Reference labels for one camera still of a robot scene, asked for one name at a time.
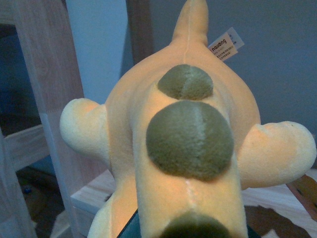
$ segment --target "olive green spot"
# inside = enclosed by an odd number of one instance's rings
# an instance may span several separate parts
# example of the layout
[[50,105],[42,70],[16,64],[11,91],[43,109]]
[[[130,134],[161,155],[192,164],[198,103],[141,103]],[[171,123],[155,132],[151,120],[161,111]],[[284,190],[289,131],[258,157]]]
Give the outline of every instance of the olive green spot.
[[228,167],[233,144],[231,129],[217,109],[186,100],[155,114],[146,134],[148,156],[161,171],[203,181]]
[[175,218],[159,238],[231,238],[228,229],[218,220],[187,212]]
[[212,95],[213,82],[202,69],[181,64],[163,76],[158,89],[175,99],[201,100]]

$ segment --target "wooden frame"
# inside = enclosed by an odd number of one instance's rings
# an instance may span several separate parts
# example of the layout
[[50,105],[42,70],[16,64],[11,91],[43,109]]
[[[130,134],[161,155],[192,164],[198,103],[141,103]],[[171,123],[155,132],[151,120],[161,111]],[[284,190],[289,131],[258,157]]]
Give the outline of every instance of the wooden frame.
[[133,62],[137,64],[154,53],[149,0],[126,0]]
[[[2,138],[5,153],[12,157],[6,156],[5,161],[10,162],[13,175],[15,170],[50,152],[73,236],[85,237],[96,212],[113,193],[115,183],[103,163],[73,152],[59,133],[59,117],[65,105],[84,97],[66,6],[60,0],[0,0],[0,6],[5,6],[0,19],[16,26],[42,121],[40,126]],[[127,0],[127,8],[137,63],[153,53],[149,1]],[[33,148],[33,153],[26,153],[27,148]],[[19,188],[10,193],[18,191],[16,197],[23,200]],[[10,205],[4,204],[4,209],[10,210]],[[36,237],[26,206],[18,214],[26,226],[20,226],[20,237]]]
[[[12,11],[72,233],[82,238],[87,231],[81,229],[85,219],[79,218],[78,210],[86,211],[76,208],[71,196],[106,171],[106,166],[76,154],[59,133],[65,105],[84,97],[67,9],[59,0],[14,0]],[[94,217],[89,215],[87,222]]]

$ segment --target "product label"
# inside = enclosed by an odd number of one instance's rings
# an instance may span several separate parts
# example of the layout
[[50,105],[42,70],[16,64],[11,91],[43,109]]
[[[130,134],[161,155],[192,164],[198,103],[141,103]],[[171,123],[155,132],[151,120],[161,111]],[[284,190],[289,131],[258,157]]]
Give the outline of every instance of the product label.
[[217,56],[218,59],[225,61],[238,53],[237,49],[243,45],[243,41],[233,27],[231,27],[226,33],[208,46],[208,49]]

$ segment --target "blue wall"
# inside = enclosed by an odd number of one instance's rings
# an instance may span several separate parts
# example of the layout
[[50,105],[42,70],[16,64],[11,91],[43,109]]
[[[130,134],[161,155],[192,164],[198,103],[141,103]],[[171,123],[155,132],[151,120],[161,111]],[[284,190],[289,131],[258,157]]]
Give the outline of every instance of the blue wall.
[[0,39],[0,113],[39,114],[17,35]]
[[[151,0],[155,51],[185,0]],[[262,123],[291,120],[317,134],[317,1],[207,0],[209,43],[231,26],[245,45],[225,61],[251,88]]]
[[125,1],[66,0],[86,98],[104,103],[133,66]]

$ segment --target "stuffed dinosaur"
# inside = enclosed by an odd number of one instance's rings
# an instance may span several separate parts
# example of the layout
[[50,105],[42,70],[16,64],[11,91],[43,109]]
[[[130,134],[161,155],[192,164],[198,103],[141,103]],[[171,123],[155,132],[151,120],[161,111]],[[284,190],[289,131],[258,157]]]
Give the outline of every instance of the stuffed dinosaur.
[[115,238],[139,209],[144,238],[246,238],[241,190],[283,184],[314,163],[294,122],[260,124],[248,86],[207,48],[205,0],[187,0],[169,46],[130,69],[104,105],[71,101],[60,130],[103,160],[116,191],[89,238]]

